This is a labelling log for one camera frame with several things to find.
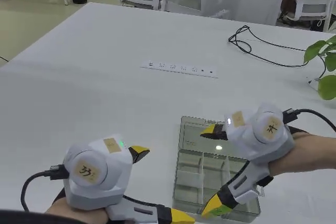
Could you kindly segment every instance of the white tabletop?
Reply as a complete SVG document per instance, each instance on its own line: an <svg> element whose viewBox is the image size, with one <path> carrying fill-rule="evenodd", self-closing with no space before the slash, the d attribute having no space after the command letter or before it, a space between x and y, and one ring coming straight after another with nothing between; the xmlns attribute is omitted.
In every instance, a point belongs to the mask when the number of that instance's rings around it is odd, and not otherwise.
<svg viewBox="0 0 336 224"><path fill-rule="evenodd" d="M241 53L227 38L244 23L89 3L0 69L0 208L21 209L26 178L62 162L73 143L121 133L151 153L133 168L127 195L171 206L181 116L221 120L256 108L310 108L335 121L336 106L306 83L321 62L303 69L273 66ZM329 34L251 24L262 38L306 48ZM249 40L255 52L302 63L294 52ZM218 79L139 66L147 60L217 68ZM321 120L293 124L334 136ZM276 177L260 198L254 223L334 223L336 172ZM40 178L27 191L45 211L62 182Z"/></svg>

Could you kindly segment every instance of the plastic compartment box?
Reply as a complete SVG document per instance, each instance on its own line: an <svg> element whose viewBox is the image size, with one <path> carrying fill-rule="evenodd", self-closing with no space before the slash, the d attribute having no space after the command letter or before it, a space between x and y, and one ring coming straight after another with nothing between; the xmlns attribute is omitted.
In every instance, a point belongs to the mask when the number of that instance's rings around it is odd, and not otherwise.
<svg viewBox="0 0 336 224"><path fill-rule="evenodd" d="M196 220L205 223L223 223L224 219L252 222L260 215L257 198L244 205L238 205L231 212L220 217L211 219L200 217L207 201L246 162L230 143L200 137L201 131L212 123L215 122L188 116L182 117L173 207L197 214ZM217 145L222 146L222 149L217 150Z"/></svg>

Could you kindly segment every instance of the tiled floor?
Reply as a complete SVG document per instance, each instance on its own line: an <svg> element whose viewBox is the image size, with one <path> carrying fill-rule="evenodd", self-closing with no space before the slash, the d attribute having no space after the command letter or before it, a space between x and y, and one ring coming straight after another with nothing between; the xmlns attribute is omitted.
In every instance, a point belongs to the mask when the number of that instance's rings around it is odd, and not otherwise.
<svg viewBox="0 0 336 224"><path fill-rule="evenodd" d="M88 0L120 5L118 0ZM0 0L0 56L11 60L80 9L68 0ZM0 60L0 66L6 62Z"/></svg>

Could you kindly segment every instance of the black cable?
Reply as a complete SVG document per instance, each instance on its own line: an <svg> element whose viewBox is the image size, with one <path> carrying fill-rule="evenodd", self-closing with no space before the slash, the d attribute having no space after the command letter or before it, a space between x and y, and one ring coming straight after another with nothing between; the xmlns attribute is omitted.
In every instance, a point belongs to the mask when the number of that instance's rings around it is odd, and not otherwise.
<svg viewBox="0 0 336 224"><path fill-rule="evenodd" d="M48 170L45 170L44 172L36 173L33 176L30 176L26 180L26 182L23 184L22 191L21 191L21 205L26 212L29 212L29 209L27 207L26 200L25 200L26 191L27 191L27 187L28 187L29 183L32 182L32 180L35 179L35 178L48 177L48 176L50 176L50 172Z"/></svg>
<svg viewBox="0 0 336 224"><path fill-rule="evenodd" d="M326 118L324 115L322 115L321 113L316 112L315 110L310 110L310 109L294 110L294 114L298 115L300 113L311 113L311 114L314 114L314 115L318 116L319 118L323 119L326 123L328 123L329 126L332 127L332 129L336 132L336 126L328 118Z"/></svg>
<svg viewBox="0 0 336 224"><path fill-rule="evenodd" d="M69 178L69 172L66 170L64 165L53 165L49 170L45 170L44 172L36 173L33 176L30 176L26 182L23 184L21 190L21 205L26 212L29 212L29 209L26 204L26 191L30 182L32 182L35 178L38 177L50 177L50 180L57 179L67 179Z"/></svg>
<svg viewBox="0 0 336 224"><path fill-rule="evenodd" d="M319 79L320 79L320 78L326 73L327 65L326 65L324 59L323 59L321 56L319 56L319 57L320 57L320 59L322 60L323 65L324 65L324 71L323 71L322 74L319 76Z"/></svg>
<svg viewBox="0 0 336 224"><path fill-rule="evenodd" d="M294 48L294 47L287 47L287 46L283 46L283 45L278 45L278 44L274 44L274 43L271 43L271 42L268 42L268 41L265 41L261 38L259 38L258 36L256 36L252 31L251 31L251 28L247 25L244 25L242 26L241 28L239 28L232 36L229 37L228 41L232 44L234 44L235 46L237 46L241 51L243 51L244 53L246 54L249 54L253 57L256 57L258 59L261 59L263 61L266 61L268 63L271 63L271 64L275 64L277 66L281 66L281 67L288 67L288 68L300 68L300 67L304 67L308 64L308 62L302 64L302 65L285 65L285 64L280 64L280 63L277 63L277 62L274 62L274 61L271 61L271 60L268 60L268 59L265 59L263 57L260 57L260 56L257 56L255 54L252 53L252 46L245 42L245 41L242 41L242 40L238 40L237 39L237 35L245 32L245 31L249 31L256 39L264 42L264 43L267 43L269 45L272 45L272 46L276 46L276 47L281 47L281 48L286 48L286 49L292 49L292 50L297 50L297 51L305 51L304 49L299 49L299 48ZM241 44L245 44L248 49L246 50L245 48L243 48L241 45L239 45L239 43ZM320 57L320 59L323 61L323 64L324 64L324 72L322 73L322 75L320 76L320 78L324 75L324 73L326 72L326 64L324 63L324 60Z"/></svg>
<svg viewBox="0 0 336 224"><path fill-rule="evenodd" d="M5 59L4 57L1 57L1 56L0 56L0 59L3 59L4 61L9 62L9 60Z"/></svg>

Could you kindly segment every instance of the forearm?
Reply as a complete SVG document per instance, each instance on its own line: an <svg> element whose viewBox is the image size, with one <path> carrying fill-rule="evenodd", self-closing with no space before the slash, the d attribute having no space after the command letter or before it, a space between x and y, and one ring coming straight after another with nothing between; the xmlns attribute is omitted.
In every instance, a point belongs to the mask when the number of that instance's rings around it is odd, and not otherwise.
<svg viewBox="0 0 336 224"><path fill-rule="evenodd" d="M69 207L65 198L57 200L46 211L46 214L68 217L71 219L80 220L87 224L106 224L108 215L104 209L92 211L83 211Z"/></svg>
<svg viewBox="0 0 336 224"><path fill-rule="evenodd" d="M269 164L271 176L282 173L336 169L336 139L298 133L296 147L286 156Z"/></svg>

